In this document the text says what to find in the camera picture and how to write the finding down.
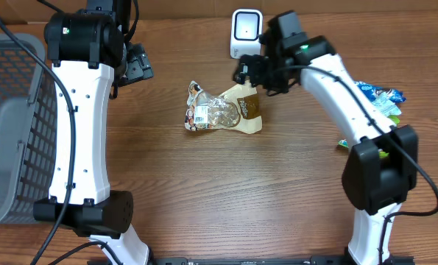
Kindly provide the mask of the mint green snack packet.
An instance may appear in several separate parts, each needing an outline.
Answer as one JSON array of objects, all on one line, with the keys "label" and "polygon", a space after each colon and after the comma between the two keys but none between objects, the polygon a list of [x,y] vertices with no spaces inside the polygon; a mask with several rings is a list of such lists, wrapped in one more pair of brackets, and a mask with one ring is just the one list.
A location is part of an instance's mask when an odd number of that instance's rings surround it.
[{"label": "mint green snack packet", "polygon": [[386,92],[377,95],[372,104],[385,116],[399,116],[402,114],[399,107],[389,99]]}]

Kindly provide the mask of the green colourful candy bag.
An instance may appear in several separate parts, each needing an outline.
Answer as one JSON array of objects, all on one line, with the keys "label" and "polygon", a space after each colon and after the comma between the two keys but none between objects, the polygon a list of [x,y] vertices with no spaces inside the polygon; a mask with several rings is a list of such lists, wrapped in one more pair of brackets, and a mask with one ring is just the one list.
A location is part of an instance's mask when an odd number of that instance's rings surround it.
[{"label": "green colourful candy bag", "polygon": [[[388,118],[393,121],[396,125],[400,123],[400,119],[396,115],[389,115]],[[342,139],[338,142],[338,146],[348,149],[348,144],[345,139]],[[389,157],[389,153],[379,149],[379,158],[387,158]]]}]

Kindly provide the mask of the blue cookie packet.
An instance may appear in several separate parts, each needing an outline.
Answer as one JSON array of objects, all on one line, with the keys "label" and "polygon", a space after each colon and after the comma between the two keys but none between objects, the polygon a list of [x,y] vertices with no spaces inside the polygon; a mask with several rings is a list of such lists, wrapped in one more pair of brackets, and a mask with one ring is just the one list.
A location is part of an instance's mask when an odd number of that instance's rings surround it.
[{"label": "blue cookie packet", "polygon": [[355,84],[371,102],[375,101],[383,93],[388,96],[391,102],[402,103],[406,101],[403,92],[395,88],[379,87],[362,81],[355,81]]}]

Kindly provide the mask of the beige clear pastry bag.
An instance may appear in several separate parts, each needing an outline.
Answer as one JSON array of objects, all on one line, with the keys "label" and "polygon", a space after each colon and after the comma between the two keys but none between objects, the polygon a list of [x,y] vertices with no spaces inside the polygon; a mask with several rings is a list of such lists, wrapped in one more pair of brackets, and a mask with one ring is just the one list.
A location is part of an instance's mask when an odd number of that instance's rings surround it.
[{"label": "beige clear pastry bag", "polygon": [[195,81],[188,87],[185,128],[198,130],[236,130],[254,134],[262,130],[259,95],[246,81],[218,96],[213,96]]}]

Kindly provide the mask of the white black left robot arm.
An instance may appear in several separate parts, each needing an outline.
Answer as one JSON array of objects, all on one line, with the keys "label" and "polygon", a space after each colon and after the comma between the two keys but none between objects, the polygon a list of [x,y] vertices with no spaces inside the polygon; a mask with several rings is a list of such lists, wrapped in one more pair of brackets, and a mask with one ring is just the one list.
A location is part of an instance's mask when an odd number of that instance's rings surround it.
[{"label": "white black left robot arm", "polygon": [[132,226],[133,195],[110,187],[106,166],[108,102],[153,75],[143,46],[131,41],[138,16],[136,1],[89,1],[55,13],[44,29],[57,94],[56,155],[49,194],[33,215],[86,237],[110,264],[152,261]]}]

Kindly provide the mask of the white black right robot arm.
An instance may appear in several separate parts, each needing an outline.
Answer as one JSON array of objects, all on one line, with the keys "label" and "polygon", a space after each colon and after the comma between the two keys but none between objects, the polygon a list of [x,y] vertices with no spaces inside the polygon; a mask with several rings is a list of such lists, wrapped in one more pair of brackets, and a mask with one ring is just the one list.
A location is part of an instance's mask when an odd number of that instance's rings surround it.
[{"label": "white black right robot arm", "polygon": [[239,61],[233,80],[260,85],[269,96],[298,83],[346,138],[342,186],[356,211],[352,238],[338,264],[413,264],[412,257],[391,255],[388,244],[395,217],[417,183],[416,133],[409,126],[396,127],[382,114],[326,37],[309,38],[295,12],[277,15],[265,32],[259,28],[243,24],[232,31],[234,41],[253,42],[252,49],[231,53]]}]

